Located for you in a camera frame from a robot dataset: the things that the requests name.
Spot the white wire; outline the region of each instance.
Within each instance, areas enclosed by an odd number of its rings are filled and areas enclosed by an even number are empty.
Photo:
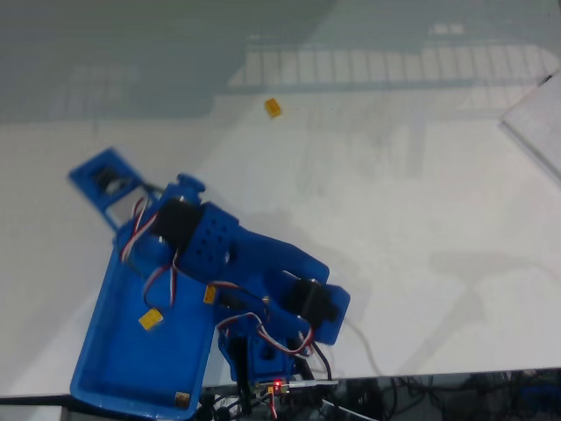
[[[325,399],[322,399],[322,401],[323,401],[323,403],[327,403],[328,405],[331,405],[331,406],[335,407],[335,405],[333,403],[331,403],[330,401],[326,401]],[[348,413],[354,415],[355,417],[360,417],[362,419],[367,419],[368,421],[378,421],[377,419],[370,418],[370,417],[367,417],[366,415],[359,414],[359,413],[355,412],[354,410],[347,410],[343,406],[338,405],[337,407],[340,410],[344,410],[345,412],[348,412]]]
[[[127,243],[127,245],[124,247],[123,249],[123,254],[122,254],[122,261],[125,261],[129,258],[130,254],[131,254],[131,250],[132,250],[132,246],[134,246],[134,243],[137,241],[137,239],[146,232],[146,230],[148,228],[150,228],[150,226],[154,223],[154,221],[156,220],[156,216],[154,215],[152,216],[150,219],[148,219],[148,222],[146,222],[146,224],[136,233],[134,234],[131,239],[129,239],[129,242]]]
[[[313,388],[315,386],[334,386],[336,384],[339,384],[339,380],[304,380],[301,382],[290,382],[288,387],[291,389],[299,389]]]
[[[313,329],[309,328],[308,331],[308,335],[306,336],[305,340],[302,342],[302,344],[296,348],[296,349],[289,349],[286,348],[284,345],[282,345],[281,343],[277,342],[276,340],[274,340],[271,335],[268,334],[268,332],[265,330],[265,328],[263,326],[261,326],[260,331],[258,332],[258,335],[263,338],[263,339],[268,339],[269,341],[272,342],[272,345],[276,348],[279,348],[281,351],[284,351],[285,353],[290,353],[290,354],[299,354],[301,351],[303,351],[307,346],[308,346],[308,342],[312,339],[312,335],[313,335]]]
[[[258,326],[257,326],[257,331],[258,331],[258,335],[271,342],[271,345],[273,345],[275,348],[280,349],[282,352],[284,353],[289,353],[291,355],[295,355],[298,356],[300,354],[300,352],[305,349],[308,345],[307,342],[311,340],[312,336],[313,336],[313,329],[309,328],[308,331],[308,335],[306,336],[306,338],[304,339],[304,341],[302,342],[302,344],[300,345],[300,347],[296,348],[296,349],[289,349],[286,348],[284,345],[282,345],[281,343],[277,342],[276,340],[273,339],[273,337],[271,335],[269,335],[269,333],[266,331],[265,326],[263,325],[263,322],[261,321],[261,319],[259,318],[259,316],[251,311],[248,311],[247,313],[244,314],[240,314],[238,316],[231,316],[229,318],[225,318],[224,320],[222,320],[218,325],[217,325],[217,329],[219,331],[221,331],[223,329],[223,327],[225,325],[227,325],[228,323],[238,320],[240,318],[245,318],[247,316],[252,316],[254,318],[257,318],[257,321],[259,322]]]
[[[224,320],[222,320],[217,325],[217,329],[219,331],[221,331],[223,329],[224,325],[227,325],[231,321],[238,320],[239,318],[246,318],[247,316],[253,316],[253,317],[257,318],[257,320],[259,322],[259,325],[263,325],[263,322],[261,322],[261,319],[259,318],[259,316],[257,314],[253,313],[252,311],[248,311],[247,313],[244,313],[244,314],[239,314],[237,316],[231,316],[230,318],[225,318]]]

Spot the yellow connector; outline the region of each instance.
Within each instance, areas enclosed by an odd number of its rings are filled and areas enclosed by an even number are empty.
[[[266,112],[269,113],[269,116],[271,116],[271,118],[278,117],[280,114],[282,114],[281,107],[274,98],[265,101],[265,109]]]

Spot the cable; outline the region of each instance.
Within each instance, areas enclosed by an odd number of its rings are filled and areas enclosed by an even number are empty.
[[[314,330],[310,326],[308,335],[306,336],[304,341],[300,344],[300,346],[298,346],[296,349],[289,349],[284,345],[282,345],[281,343],[277,342],[275,339],[273,339],[273,337],[269,335],[269,333],[266,331],[265,326],[263,325],[263,322],[261,321],[259,316],[251,311],[237,316],[225,318],[224,320],[222,320],[220,323],[217,324],[217,329],[219,332],[221,332],[225,326],[237,322],[240,318],[246,318],[246,317],[256,318],[258,321],[257,334],[262,339],[264,339],[269,345],[282,351],[283,353],[287,353],[288,355],[296,355],[301,353],[307,346],[309,346],[309,344],[312,342],[312,339],[314,338]]]
[[[362,419],[367,419],[368,421],[378,421],[374,418],[367,417],[366,415],[359,414],[358,412],[355,412],[354,410],[348,410],[343,406],[335,405],[334,403],[331,403],[330,401],[326,401],[325,399],[322,399],[322,402],[327,403],[328,405],[331,405],[332,407],[334,407],[336,409],[344,410],[345,412],[348,412],[349,414],[352,414],[355,417],[360,417]]]
[[[390,382],[392,383],[392,390],[394,391],[394,404],[392,405],[392,409],[389,411],[389,414],[386,415],[386,421],[390,421],[395,415],[395,410],[397,410],[397,385],[395,384],[395,380],[391,377]]]
[[[257,402],[252,403],[252,408],[256,408],[256,407],[260,406],[261,403],[264,402],[264,401],[266,401],[266,400],[269,398],[270,395],[271,395],[270,393],[267,393],[266,395],[260,397],[259,400],[258,400]],[[238,419],[238,418],[240,418],[242,415],[243,415],[243,414],[236,414],[236,415],[234,415],[232,418],[230,418],[230,420],[232,420],[232,419]]]
[[[312,347],[314,348],[317,355],[319,355],[319,358],[321,358],[321,360],[323,361],[323,364],[325,365],[325,371],[327,371],[327,380],[333,380],[333,378],[331,377],[330,363],[327,361],[327,358],[325,358],[325,355],[323,354],[322,350],[319,349],[319,346],[317,345],[317,343],[315,341],[312,341]]]
[[[277,419],[277,410],[274,408],[274,395],[271,394],[271,399],[269,402],[269,409],[271,410],[271,415],[273,416],[273,419]]]

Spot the red wire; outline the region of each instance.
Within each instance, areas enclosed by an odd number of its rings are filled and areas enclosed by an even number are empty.
[[[274,394],[271,394],[269,409],[271,410],[271,415],[273,416],[273,419],[277,419],[277,410],[274,408]]]

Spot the yellow plastic piece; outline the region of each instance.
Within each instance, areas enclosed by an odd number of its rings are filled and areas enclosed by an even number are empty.
[[[202,299],[202,302],[205,303],[205,304],[212,304],[212,303],[214,303],[214,299],[215,299],[216,296],[217,296],[216,287],[213,287],[212,285],[210,285],[204,291],[204,298]]]
[[[164,317],[156,309],[149,310],[143,317],[138,321],[147,331],[152,329],[155,325],[161,322]]]
[[[271,98],[265,102],[265,109],[266,112],[269,113],[269,116],[271,116],[271,118],[278,117],[280,114],[282,114],[281,107],[274,98]]]

